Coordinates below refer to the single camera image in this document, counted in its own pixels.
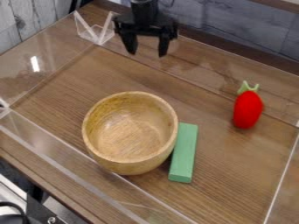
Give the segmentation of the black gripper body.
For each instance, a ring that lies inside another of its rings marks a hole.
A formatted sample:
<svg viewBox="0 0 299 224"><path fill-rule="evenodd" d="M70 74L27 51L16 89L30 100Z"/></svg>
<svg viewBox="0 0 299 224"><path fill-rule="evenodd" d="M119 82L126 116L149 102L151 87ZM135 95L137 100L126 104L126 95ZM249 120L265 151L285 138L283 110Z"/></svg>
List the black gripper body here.
<svg viewBox="0 0 299 224"><path fill-rule="evenodd" d="M115 31L120 36L142 35L159 37L162 34L167 34L170 39L178 38L178 23L162 12L158 13L154 20L149 23L135 21L133 13L114 16L112 21L115 24Z"/></svg>

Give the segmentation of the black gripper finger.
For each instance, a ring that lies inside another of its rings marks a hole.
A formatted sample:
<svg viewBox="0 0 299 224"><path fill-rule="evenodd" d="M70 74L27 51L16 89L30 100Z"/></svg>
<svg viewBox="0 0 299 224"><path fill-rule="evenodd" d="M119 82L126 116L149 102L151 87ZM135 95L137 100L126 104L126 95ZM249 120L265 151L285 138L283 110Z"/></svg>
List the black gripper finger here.
<svg viewBox="0 0 299 224"><path fill-rule="evenodd" d="M163 57L167 54L170 45L170 35L162 34L159 36L159 56Z"/></svg>
<svg viewBox="0 0 299 224"><path fill-rule="evenodd" d="M131 54L135 54L137 49L138 49L137 33L133 31L122 30L119 35L120 35L120 38L122 38L122 41L123 41L127 51Z"/></svg>

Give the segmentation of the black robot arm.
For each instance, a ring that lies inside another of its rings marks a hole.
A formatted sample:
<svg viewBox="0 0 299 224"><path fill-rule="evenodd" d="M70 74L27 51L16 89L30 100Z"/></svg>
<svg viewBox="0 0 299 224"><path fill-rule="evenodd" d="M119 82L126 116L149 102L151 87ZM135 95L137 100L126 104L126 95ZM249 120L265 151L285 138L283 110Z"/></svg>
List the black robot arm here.
<svg viewBox="0 0 299 224"><path fill-rule="evenodd" d="M158 37L158 54L163 57L169 52L170 42L178 38L178 23L159 11L158 0L130 2L131 11L114 16L115 32L131 54L137 54L139 35Z"/></svg>

